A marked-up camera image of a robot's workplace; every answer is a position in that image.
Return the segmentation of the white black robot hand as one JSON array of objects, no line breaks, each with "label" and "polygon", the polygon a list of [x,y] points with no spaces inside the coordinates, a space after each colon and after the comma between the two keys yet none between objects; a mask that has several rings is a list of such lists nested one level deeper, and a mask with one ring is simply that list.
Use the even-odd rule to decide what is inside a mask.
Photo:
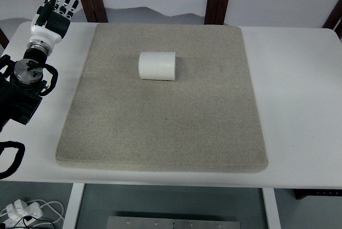
[{"label": "white black robot hand", "polygon": [[61,42],[79,4],[79,0],[75,0],[66,13],[70,1],[65,0],[63,5],[59,6],[60,0],[45,0],[45,4],[40,6],[31,23],[28,48],[40,46],[43,49],[53,49],[56,44]]}]

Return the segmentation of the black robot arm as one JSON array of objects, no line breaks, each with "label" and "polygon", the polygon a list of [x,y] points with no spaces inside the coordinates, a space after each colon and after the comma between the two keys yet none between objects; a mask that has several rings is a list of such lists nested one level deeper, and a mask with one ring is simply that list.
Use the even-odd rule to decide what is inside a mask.
[{"label": "black robot arm", "polygon": [[55,88],[58,71],[47,64],[53,48],[65,37],[79,4],[71,0],[45,0],[30,27],[31,38],[21,60],[1,57],[1,127],[9,120],[26,125],[42,98]]}]

